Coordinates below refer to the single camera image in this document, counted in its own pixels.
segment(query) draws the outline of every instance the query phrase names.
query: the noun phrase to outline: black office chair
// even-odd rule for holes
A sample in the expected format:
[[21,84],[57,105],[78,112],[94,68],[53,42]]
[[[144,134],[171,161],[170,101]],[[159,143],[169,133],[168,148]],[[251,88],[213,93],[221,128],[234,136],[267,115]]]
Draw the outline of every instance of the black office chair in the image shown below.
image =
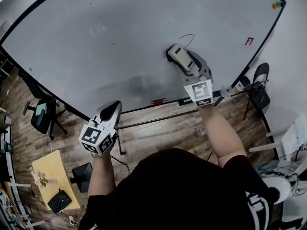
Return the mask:
[[[52,136],[53,126],[54,123],[56,123],[60,129],[64,132],[64,134],[67,134],[67,130],[63,128],[63,126],[58,122],[58,118],[66,112],[66,109],[56,114],[56,106],[58,106],[56,99],[53,96],[45,94],[38,85],[26,74],[21,71],[18,72],[19,77],[21,77],[26,85],[29,87],[32,95],[40,99],[36,105],[36,107],[30,106],[30,102],[27,102],[24,107],[23,115],[25,115],[27,110],[34,111],[31,119],[32,126],[38,130],[39,132],[46,134],[48,132],[48,128],[50,125],[50,131],[49,136],[51,139],[54,139],[54,136]],[[46,103],[46,111],[42,110],[40,115],[36,115],[36,108]]]
[[[266,107],[271,102],[268,94],[266,93],[264,89],[265,83],[268,80],[269,70],[270,70],[270,66],[268,63],[263,63],[259,65],[255,71],[252,84],[246,88],[246,91],[248,94],[248,104],[246,106],[243,120],[245,120],[247,112],[253,108],[252,107],[248,109],[250,101],[252,101],[254,107],[257,110],[262,110],[264,107]],[[258,78],[261,75],[265,75],[265,80],[263,81],[258,80]]]

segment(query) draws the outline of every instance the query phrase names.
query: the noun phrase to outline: wooden floor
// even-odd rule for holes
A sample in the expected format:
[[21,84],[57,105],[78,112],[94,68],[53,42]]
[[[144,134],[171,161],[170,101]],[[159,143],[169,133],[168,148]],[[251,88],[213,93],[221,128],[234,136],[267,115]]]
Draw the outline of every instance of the wooden floor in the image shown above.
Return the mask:
[[[18,183],[31,184],[31,189],[37,198],[35,199],[32,196],[31,190],[22,189],[23,202],[31,210],[32,213],[30,216],[34,221],[46,221],[46,224],[37,227],[37,229],[73,229],[64,220],[67,220],[66,216],[72,215],[75,221],[80,221],[85,213],[87,193],[81,194],[74,184],[82,208],[78,210],[66,210],[66,216],[59,213],[58,215],[64,219],[62,220],[60,217],[48,211],[39,202],[42,202],[42,197],[40,196],[38,187],[34,184],[30,167],[33,161],[49,154],[51,150],[61,150],[65,160],[65,166],[70,176],[72,176],[72,168],[87,162],[93,162],[94,159],[91,154],[78,142],[82,126],[86,122],[66,112],[62,115],[60,123],[68,130],[68,134],[64,135],[56,126],[54,132],[55,139],[50,142],[47,135],[39,133],[31,126],[30,121],[33,112],[28,110],[25,116],[22,114],[27,101],[30,101],[31,105],[35,106],[38,100],[32,96],[23,80],[19,79],[16,69],[11,73],[11,76],[12,78],[5,83],[4,88],[0,92],[0,101],[2,102],[0,106],[6,109],[8,116],[12,118],[13,161],[16,180]],[[9,88],[11,89],[6,96],[5,94]],[[246,120],[242,121],[246,104],[247,97],[240,95],[222,101],[218,105],[218,109],[236,130],[245,149],[248,150],[250,147],[268,144],[270,141],[265,138],[266,129],[263,121],[255,113],[254,109],[248,113]],[[62,109],[63,104],[60,103],[59,110]],[[148,108],[123,114],[120,118],[119,126],[174,115],[193,109],[196,109],[193,104],[179,107],[177,103]],[[203,159],[206,159],[211,151],[211,146],[198,112],[143,126],[127,128],[121,130],[119,135],[122,149],[126,151],[127,155],[119,155],[117,143],[111,154],[126,162],[130,170],[133,170],[140,160],[162,149],[181,148]],[[256,164],[271,159],[273,152],[262,151],[249,154],[248,156],[252,163]],[[214,154],[210,157],[210,161],[213,163],[217,162]],[[128,175],[128,172],[125,166],[117,161],[112,162],[114,165],[115,179],[118,184]]]

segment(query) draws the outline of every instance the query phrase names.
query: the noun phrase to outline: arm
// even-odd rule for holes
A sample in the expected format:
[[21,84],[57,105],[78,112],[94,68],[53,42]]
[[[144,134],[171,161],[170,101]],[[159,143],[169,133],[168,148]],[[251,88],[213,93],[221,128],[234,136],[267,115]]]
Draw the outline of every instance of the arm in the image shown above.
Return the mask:
[[226,162],[236,155],[246,156],[239,136],[215,106],[200,107],[200,113],[220,167],[224,167]]
[[103,156],[95,156],[88,196],[107,195],[115,188],[110,151],[106,151],[106,153]]

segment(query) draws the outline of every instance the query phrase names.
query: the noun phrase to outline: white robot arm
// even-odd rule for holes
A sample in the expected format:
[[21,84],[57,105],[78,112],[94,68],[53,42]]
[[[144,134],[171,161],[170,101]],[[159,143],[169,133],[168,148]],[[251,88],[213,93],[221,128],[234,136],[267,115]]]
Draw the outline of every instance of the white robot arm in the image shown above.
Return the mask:
[[119,122],[121,110],[121,102],[114,101],[96,111],[89,123],[83,126],[79,136],[79,142],[86,150],[103,155],[113,148],[117,138],[114,128]]
[[212,73],[203,58],[180,44],[172,45],[166,51],[166,58],[174,63],[185,90],[197,106],[213,103]]

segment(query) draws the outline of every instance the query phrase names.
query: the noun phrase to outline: black shirt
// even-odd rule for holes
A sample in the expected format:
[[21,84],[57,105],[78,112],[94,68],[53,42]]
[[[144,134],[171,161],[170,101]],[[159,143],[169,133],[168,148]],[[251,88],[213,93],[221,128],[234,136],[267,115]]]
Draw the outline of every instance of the black shirt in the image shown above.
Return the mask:
[[239,155],[224,168],[181,149],[142,160],[108,195],[90,196],[79,229],[254,229],[246,192],[265,198],[268,188]]

